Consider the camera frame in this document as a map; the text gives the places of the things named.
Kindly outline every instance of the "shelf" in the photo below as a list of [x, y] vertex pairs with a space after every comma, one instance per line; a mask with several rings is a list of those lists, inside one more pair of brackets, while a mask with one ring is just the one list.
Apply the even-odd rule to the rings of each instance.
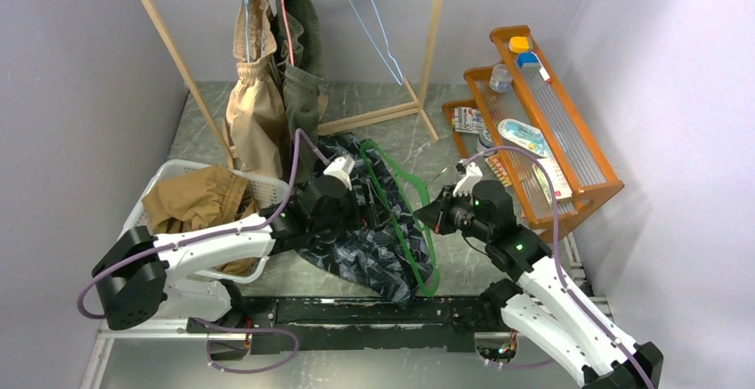
[[[512, 36], [530, 38], [533, 51], [551, 77], [550, 83], [543, 81], [538, 70], [519, 69], [516, 56], [507, 48], [508, 39]], [[572, 188], [572, 198], [560, 201], [558, 205], [559, 237], [562, 238], [595, 213], [624, 184], [616, 176], [548, 59], [532, 38], [530, 29], [526, 26], [496, 28], [491, 32], [491, 41], [514, 79], [512, 88], [506, 93], [496, 93], [490, 89], [488, 83], [492, 66], [467, 70], [464, 78], [474, 96], [474, 103], [469, 107], [476, 107], [483, 113], [485, 124], [498, 145], [504, 144], [498, 133], [498, 123], [502, 119], [517, 119], [541, 130]], [[446, 107], [462, 104], [462, 101], [455, 101], [443, 105], [449, 122], [451, 112]], [[532, 163], [514, 152], [502, 151], [500, 156], [522, 202], [527, 222], [533, 229], [543, 229], [540, 236], [549, 240], [552, 236], [553, 208], [537, 182]]]
[[[498, 134], [498, 123], [505, 118], [513, 118], [532, 125], [530, 117], [524, 110], [522, 103], [514, 90], [507, 93], [496, 93], [488, 86], [491, 78], [492, 66], [470, 69], [464, 74], [469, 84], [469, 89], [478, 103], [478, 109], [485, 117], [485, 124], [497, 145], [504, 145], [503, 139]], [[540, 184], [532, 170], [532, 162], [513, 151], [501, 151], [499, 153], [506, 170], [511, 178], [516, 194], [522, 200], [524, 214], [528, 221], [552, 221], [553, 206], [548, 203]], [[563, 201], [559, 204], [558, 213], [566, 215], [575, 211], [571, 201]]]

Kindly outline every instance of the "beige pants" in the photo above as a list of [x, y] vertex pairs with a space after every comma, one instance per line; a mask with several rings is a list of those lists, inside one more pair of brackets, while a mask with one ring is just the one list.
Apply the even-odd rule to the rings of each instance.
[[[190, 174], [160, 180], [142, 199], [152, 233], [185, 233], [230, 223], [252, 215], [259, 206], [249, 179], [222, 166], [208, 166]], [[246, 276], [256, 258], [223, 264], [218, 271]]]
[[268, 0], [248, 0], [248, 12], [241, 4], [233, 38], [239, 82], [231, 92], [225, 117], [243, 169], [281, 178], [289, 138], [286, 111], [273, 78], [272, 56], [278, 47], [271, 19]]

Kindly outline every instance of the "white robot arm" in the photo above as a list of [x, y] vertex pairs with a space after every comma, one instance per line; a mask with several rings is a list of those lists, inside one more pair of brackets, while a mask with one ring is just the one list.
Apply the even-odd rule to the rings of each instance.
[[[297, 190], [274, 218], [279, 204], [200, 231], [152, 236], [142, 226], [125, 232], [94, 266], [93, 277], [149, 248], [158, 252], [96, 283], [109, 327], [127, 329], [152, 317], [218, 320], [233, 303], [232, 284], [225, 280], [239, 279], [215, 267], [256, 257], [255, 269], [240, 281], [249, 283], [259, 277], [270, 255], [304, 246], [319, 231], [382, 225], [390, 210], [374, 200], [377, 195], [369, 182], [352, 183], [353, 166], [351, 157], [335, 159], [322, 177]], [[363, 200], [357, 200], [357, 191]], [[271, 223], [263, 227], [269, 217]]]
[[[516, 222], [513, 202], [503, 185], [480, 178], [476, 165], [469, 164], [456, 186], [445, 186], [438, 198], [415, 216], [434, 227], [436, 234], [461, 231], [485, 243], [486, 254], [510, 279], [492, 284], [482, 298], [500, 309], [509, 328], [530, 338], [580, 386], [644, 388], [630, 355], [657, 387], [663, 361], [657, 347], [637, 344], [600, 312], [563, 269], [559, 275], [550, 247]], [[536, 305], [533, 297], [548, 312]], [[589, 314], [597, 317], [597, 323]], [[614, 338], [601, 327], [608, 328]]]

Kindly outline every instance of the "yellow sponge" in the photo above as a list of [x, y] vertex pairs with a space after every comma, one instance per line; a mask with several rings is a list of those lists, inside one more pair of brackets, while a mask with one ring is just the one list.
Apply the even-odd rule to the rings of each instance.
[[508, 49], [512, 53], [528, 53], [532, 50], [530, 39], [525, 36], [514, 36], [508, 39]]

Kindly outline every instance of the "laundry basket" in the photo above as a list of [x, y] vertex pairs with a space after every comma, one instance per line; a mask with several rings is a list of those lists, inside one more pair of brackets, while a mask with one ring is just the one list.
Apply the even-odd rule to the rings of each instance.
[[[188, 160], [168, 160], [160, 167], [155, 176], [152, 177], [150, 183], [147, 184], [147, 187], [144, 189], [142, 195], [139, 197], [139, 200], [136, 202], [136, 206], [131, 211], [131, 214], [128, 215], [128, 218], [126, 218], [126, 223], [124, 223], [123, 225], [121, 235], [136, 226], [147, 226], [147, 229], [151, 231], [150, 216], [147, 215], [147, 211], [144, 209], [142, 198], [144, 198], [147, 193], [149, 193], [150, 190], [155, 187], [155, 184], [158, 182], [158, 180], [165, 180], [168, 178], [177, 177], [179, 175], [193, 173], [194, 171], [206, 168], [208, 166], [210, 165], [200, 164], [198, 162], [190, 162]], [[286, 189], [288, 188], [288, 186], [281, 180], [276, 180], [274, 178], [265, 177], [262, 175], [242, 173], [241, 171], [236, 171], [233, 169], [231, 171], [233, 171], [233, 173], [235, 173], [236, 175], [239, 175], [251, 181], [252, 191], [261, 208], [278, 204], [286, 196]], [[267, 263], [267, 259], [267, 256], [260, 257], [255, 267], [252, 268], [250, 273], [245, 276], [230, 275], [226, 273], [220, 273], [219, 271], [215, 270], [199, 271], [197, 272], [197, 274], [213, 279], [223, 278], [232, 280], [239, 284], [248, 284], [259, 278], [259, 275], [262, 274], [262, 270], [264, 269], [264, 265]]]

